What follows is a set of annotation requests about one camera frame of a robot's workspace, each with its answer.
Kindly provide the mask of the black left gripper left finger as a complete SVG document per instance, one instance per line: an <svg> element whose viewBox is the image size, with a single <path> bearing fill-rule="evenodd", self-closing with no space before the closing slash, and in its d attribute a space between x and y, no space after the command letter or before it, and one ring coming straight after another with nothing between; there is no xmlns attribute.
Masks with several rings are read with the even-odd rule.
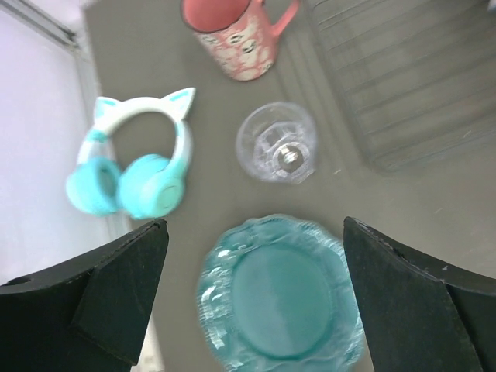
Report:
<svg viewBox="0 0 496 372"><path fill-rule="evenodd" d="M168 247L167 222L1 286L3 371L129 371Z"/></svg>

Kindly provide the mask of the black wire dish rack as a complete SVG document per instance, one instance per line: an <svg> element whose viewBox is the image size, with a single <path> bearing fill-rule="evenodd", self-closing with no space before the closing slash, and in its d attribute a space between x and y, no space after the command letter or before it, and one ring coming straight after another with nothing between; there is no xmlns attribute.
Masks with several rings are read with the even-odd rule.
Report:
<svg viewBox="0 0 496 372"><path fill-rule="evenodd" d="M486 1L306 1L323 68L367 162L386 172L495 139Z"/></svg>

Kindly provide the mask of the teal scalloped plate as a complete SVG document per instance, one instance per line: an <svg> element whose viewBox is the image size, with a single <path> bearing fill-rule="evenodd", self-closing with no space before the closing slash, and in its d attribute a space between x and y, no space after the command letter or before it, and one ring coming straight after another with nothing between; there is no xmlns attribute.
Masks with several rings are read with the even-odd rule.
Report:
<svg viewBox="0 0 496 372"><path fill-rule="evenodd" d="M364 330L343 243L289 215L248 219L206 255L198 320L226 371L350 371Z"/></svg>

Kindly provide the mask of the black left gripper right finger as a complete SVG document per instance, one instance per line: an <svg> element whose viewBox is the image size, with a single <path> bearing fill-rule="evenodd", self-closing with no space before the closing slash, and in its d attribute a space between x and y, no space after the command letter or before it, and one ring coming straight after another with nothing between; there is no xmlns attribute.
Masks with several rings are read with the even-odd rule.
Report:
<svg viewBox="0 0 496 372"><path fill-rule="evenodd" d="M493 371L495 280L358 219L343 245L376 371Z"/></svg>

